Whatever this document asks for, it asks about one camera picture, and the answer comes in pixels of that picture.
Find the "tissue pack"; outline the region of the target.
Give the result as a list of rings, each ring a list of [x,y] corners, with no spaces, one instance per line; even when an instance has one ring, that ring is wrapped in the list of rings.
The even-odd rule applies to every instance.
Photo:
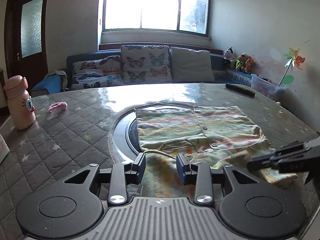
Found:
[[[9,153],[9,148],[7,146],[7,143],[3,139],[2,135],[0,134],[0,163],[4,160],[4,158]]]

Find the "orange plush toy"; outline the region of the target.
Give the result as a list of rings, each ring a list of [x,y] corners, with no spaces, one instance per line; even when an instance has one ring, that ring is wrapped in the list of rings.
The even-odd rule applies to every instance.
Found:
[[[251,68],[254,66],[254,59],[249,57],[245,62],[245,73],[251,74]]]

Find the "colourful paper pinwheel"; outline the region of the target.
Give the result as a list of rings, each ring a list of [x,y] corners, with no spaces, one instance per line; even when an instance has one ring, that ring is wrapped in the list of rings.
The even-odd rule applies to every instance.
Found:
[[[293,83],[294,76],[292,74],[288,74],[289,70],[293,71],[294,68],[302,70],[301,65],[305,62],[305,58],[300,55],[299,49],[289,47],[288,53],[285,54],[284,57],[287,59],[287,63],[285,64],[285,72],[278,84],[278,87]]]

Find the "window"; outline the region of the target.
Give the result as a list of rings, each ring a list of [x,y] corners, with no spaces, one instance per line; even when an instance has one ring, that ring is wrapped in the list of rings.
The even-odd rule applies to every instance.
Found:
[[[206,36],[210,0],[104,0],[103,30],[177,31]]]

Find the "upright butterfly cushion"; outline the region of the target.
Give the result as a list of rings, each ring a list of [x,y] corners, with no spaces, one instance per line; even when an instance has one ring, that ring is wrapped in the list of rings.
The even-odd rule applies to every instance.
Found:
[[[172,81],[168,46],[122,46],[121,62],[127,85]]]

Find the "black remote control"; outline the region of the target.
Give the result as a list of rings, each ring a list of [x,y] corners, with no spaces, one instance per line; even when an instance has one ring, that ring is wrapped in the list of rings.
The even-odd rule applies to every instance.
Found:
[[[247,89],[247,88],[244,88],[244,87],[232,84],[232,83],[225,84],[225,87],[228,90],[232,90],[234,92],[240,93],[240,94],[248,96],[250,98],[254,98],[255,97],[255,92],[251,91],[250,89]]]

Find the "round induction cooktop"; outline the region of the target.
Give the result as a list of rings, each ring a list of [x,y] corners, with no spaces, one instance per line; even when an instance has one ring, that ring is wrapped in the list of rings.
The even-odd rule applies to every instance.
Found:
[[[193,109],[193,105],[185,102],[154,102],[146,105],[131,106],[124,109],[118,114],[118,117],[113,123],[110,131],[113,143],[114,153],[116,157],[122,162],[133,162],[140,153],[140,146],[138,142],[136,110],[171,110],[171,109]]]

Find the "cow plush toy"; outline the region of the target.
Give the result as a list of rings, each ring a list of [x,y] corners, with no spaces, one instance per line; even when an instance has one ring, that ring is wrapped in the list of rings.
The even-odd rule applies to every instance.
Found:
[[[233,47],[228,47],[223,54],[224,62],[226,65],[230,65],[234,60]]]

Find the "green patterned child garment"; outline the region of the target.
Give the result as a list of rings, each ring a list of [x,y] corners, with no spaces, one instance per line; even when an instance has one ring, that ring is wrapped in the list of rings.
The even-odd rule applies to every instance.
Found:
[[[142,195],[193,197],[195,187],[184,186],[176,170],[176,157],[205,163],[220,170],[225,164],[245,169],[254,157],[274,152],[274,147],[239,107],[192,109],[137,109],[140,149],[146,154]]]

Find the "clear plastic toy bin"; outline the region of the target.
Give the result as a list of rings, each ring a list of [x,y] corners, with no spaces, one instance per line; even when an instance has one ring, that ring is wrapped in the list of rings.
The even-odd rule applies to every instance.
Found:
[[[273,82],[268,82],[262,76],[251,75],[251,88],[263,94],[273,101],[280,101],[286,92],[285,86],[275,85]]]

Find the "plain beige cushion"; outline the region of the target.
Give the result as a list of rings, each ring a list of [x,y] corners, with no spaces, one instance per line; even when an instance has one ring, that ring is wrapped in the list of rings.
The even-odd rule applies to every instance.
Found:
[[[171,47],[172,77],[177,82],[214,82],[210,52]]]

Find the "low butterfly pillow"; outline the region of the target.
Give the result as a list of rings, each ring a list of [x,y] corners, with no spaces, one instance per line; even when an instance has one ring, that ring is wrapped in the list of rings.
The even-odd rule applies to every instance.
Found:
[[[80,90],[123,85],[120,56],[73,63],[71,89]]]

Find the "blue sofa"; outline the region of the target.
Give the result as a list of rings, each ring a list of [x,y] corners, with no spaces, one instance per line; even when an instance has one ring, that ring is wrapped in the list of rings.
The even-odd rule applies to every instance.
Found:
[[[67,57],[66,60],[66,68],[62,68],[67,73],[67,87],[66,90],[70,90],[71,88],[71,80],[72,80],[72,69],[73,63],[79,61],[87,61],[87,60],[99,60],[104,59],[108,56],[120,56],[121,51],[119,49],[116,50],[103,50],[97,51],[93,53],[85,53],[79,55],[72,55]],[[215,77],[216,83],[234,83],[250,86],[251,85],[251,75],[239,72],[237,70],[228,68],[228,65],[225,64],[224,58],[221,55],[210,54],[212,71]]]

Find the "blue blanket on sofa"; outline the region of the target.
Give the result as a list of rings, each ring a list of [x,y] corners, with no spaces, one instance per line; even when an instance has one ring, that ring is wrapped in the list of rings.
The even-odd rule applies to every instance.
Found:
[[[64,70],[53,70],[32,90],[31,96],[42,96],[64,92],[67,87],[67,73]]]

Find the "small pink hair clip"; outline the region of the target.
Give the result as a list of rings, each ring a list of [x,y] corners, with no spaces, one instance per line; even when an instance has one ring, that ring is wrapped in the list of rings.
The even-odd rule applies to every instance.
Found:
[[[66,110],[68,107],[67,102],[56,102],[49,106],[48,111],[51,113],[57,110]]]

